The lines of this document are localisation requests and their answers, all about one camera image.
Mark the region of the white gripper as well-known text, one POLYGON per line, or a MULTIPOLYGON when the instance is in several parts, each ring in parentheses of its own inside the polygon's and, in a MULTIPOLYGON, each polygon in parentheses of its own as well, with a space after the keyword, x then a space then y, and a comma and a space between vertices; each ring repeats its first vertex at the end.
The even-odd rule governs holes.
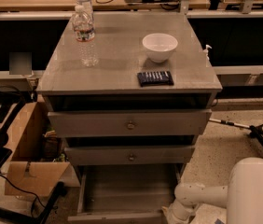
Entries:
POLYGON ((196 205, 184 205, 175 200, 166 208, 165 216, 168 224, 189 224, 196 216, 196 205))

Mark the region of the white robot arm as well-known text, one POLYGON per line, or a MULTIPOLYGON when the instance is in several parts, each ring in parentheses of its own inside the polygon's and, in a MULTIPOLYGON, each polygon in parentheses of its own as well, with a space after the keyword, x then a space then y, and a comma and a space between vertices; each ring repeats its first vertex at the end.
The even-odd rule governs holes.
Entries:
POLYGON ((189 224, 203 204, 225 208, 226 224, 263 224, 263 159, 238 161, 226 186, 178 184, 174 201, 163 213, 168 224, 189 224))

